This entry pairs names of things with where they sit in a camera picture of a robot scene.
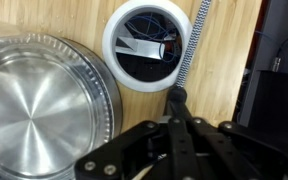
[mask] bolt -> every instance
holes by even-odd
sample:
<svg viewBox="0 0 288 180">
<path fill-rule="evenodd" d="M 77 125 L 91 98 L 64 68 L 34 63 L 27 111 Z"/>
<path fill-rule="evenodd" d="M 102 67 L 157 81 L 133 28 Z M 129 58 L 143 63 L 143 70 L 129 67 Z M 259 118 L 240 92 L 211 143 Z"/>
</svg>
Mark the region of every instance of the bolt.
<svg viewBox="0 0 288 180">
<path fill-rule="evenodd" d="M 200 119 L 196 119 L 195 122 L 196 122 L 197 124 L 200 124 L 202 121 L 201 121 Z"/>
<path fill-rule="evenodd" d="M 116 172 L 116 167 L 112 164 L 105 166 L 104 173 L 107 175 L 113 175 Z"/>
<path fill-rule="evenodd" d="M 92 171 L 95 168 L 96 164 L 92 161 L 85 163 L 85 170 Z"/>
<path fill-rule="evenodd" d="M 183 180 L 194 180 L 194 178 L 186 176 L 186 177 L 183 178 Z"/>
<path fill-rule="evenodd" d="M 225 124 L 224 125 L 227 129 L 232 129 L 232 125 L 231 124 Z"/>
<path fill-rule="evenodd" d="M 150 123 L 147 124 L 147 127 L 148 127 L 148 128 L 154 128 L 154 127 L 155 127 L 155 124 L 150 122 Z"/>
</svg>

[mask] wooden surface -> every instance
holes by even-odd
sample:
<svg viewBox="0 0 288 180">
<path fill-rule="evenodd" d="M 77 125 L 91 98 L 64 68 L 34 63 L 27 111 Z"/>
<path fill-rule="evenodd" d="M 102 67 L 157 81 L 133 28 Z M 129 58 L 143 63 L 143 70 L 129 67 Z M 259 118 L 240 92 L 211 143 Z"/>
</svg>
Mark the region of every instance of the wooden surface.
<svg viewBox="0 0 288 180">
<path fill-rule="evenodd" d="M 195 20 L 201 0 L 172 0 Z M 0 0 L 0 21 L 80 42 L 102 56 L 109 17 L 126 0 Z M 186 83 L 187 105 L 213 125 L 235 108 L 261 0 L 213 0 Z M 126 130 L 162 115 L 166 90 L 140 93 L 119 84 Z"/>
</svg>

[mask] metal lid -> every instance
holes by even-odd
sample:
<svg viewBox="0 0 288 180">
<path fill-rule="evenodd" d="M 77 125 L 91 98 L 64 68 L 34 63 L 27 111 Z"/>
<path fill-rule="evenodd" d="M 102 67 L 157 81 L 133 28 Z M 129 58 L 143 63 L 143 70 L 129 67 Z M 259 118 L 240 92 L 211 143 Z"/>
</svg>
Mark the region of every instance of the metal lid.
<svg viewBox="0 0 288 180">
<path fill-rule="evenodd" d="M 74 178 L 74 162 L 119 132 L 121 111 L 91 51 L 43 34 L 0 38 L 0 177 Z"/>
</svg>

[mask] white grommet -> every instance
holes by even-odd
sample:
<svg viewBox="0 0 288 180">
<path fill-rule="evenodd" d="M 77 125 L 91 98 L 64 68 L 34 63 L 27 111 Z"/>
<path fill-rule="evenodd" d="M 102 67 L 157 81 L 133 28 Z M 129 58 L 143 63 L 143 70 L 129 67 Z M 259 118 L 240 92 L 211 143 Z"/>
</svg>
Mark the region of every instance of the white grommet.
<svg viewBox="0 0 288 180">
<path fill-rule="evenodd" d="M 143 82 L 130 76 L 120 66 L 115 52 L 116 29 L 125 24 L 131 17 L 144 12 L 154 12 L 170 19 L 177 27 L 184 48 L 182 57 L 174 71 L 164 79 L 155 82 Z M 172 86 L 177 78 L 183 55 L 189 41 L 192 25 L 186 14 L 169 0 L 130 0 L 120 6 L 109 19 L 103 35 L 102 52 L 104 60 L 115 78 L 128 88 L 141 92 L 155 92 Z"/>
</svg>

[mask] gray braided cable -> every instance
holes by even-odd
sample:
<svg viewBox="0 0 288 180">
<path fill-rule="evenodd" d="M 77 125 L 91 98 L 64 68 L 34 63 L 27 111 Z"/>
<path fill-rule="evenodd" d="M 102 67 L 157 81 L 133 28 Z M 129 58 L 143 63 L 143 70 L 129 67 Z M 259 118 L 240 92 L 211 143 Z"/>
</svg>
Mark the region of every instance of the gray braided cable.
<svg viewBox="0 0 288 180">
<path fill-rule="evenodd" d="M 210 7 L 211 0 L 203 0 L 201 7 L 197 13 L 192 33 L 190 36 L 190 39 L 188 41 L 188 45 L 186 48 L 186 51 L 184 53 L 184 58 L 182 65 L 180 67 L 180 71 L 177 76 L 177 80 L 175 82 L 175 85 L 178 87 L 184 87 L 185 81 L 186 81 L 186 76 L 188 74 L 188 70 L 191 66 L 192 60 L 193 60 L 193 55 L 194 51 L 196 49 L 197 43 L 200 39 L 201 31 L 204 25 L 204 21 L 208 12 L 208 9 Z"/>
</svg>

